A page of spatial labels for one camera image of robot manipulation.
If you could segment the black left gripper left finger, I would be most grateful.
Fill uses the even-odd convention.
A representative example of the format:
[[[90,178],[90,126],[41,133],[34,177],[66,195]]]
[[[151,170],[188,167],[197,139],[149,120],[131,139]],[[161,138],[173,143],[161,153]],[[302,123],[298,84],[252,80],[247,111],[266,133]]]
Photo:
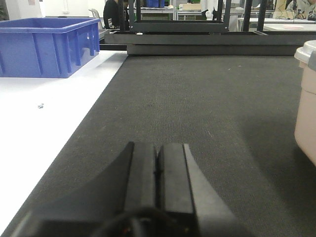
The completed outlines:
[[[155,206],[155,148],[128,142],[100,174],[37,209],[48,222],[103,222],[140,207]]]

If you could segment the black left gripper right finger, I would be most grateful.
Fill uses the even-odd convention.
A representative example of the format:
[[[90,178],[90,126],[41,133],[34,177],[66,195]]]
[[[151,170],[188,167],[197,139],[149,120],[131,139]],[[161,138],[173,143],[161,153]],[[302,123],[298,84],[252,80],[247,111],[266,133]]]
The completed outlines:
[[[160,206],[180,230],[177,237],[241,237],[243,226],[212,188],[186,144],[161,147]]]

